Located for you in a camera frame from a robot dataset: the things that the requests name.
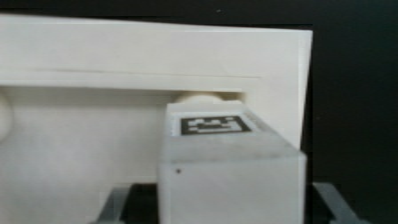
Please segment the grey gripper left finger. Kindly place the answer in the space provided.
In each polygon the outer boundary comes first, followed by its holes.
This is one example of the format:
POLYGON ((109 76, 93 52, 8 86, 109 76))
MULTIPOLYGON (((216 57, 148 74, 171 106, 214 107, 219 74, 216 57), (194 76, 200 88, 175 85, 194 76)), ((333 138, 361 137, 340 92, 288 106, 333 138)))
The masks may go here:
POLYGON ((155 183, 134 183, 113 189, 98 218, 89 224, 161 224, 155 183))

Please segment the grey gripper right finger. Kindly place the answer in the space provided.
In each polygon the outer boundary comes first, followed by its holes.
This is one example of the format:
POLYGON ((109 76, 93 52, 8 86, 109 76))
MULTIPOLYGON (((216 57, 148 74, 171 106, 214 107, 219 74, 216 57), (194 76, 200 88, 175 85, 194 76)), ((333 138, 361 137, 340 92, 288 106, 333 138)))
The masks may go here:
POLYGON ((374 224, 360 217, 329 182, 313 182, 308 188, 304 224, 374 224))

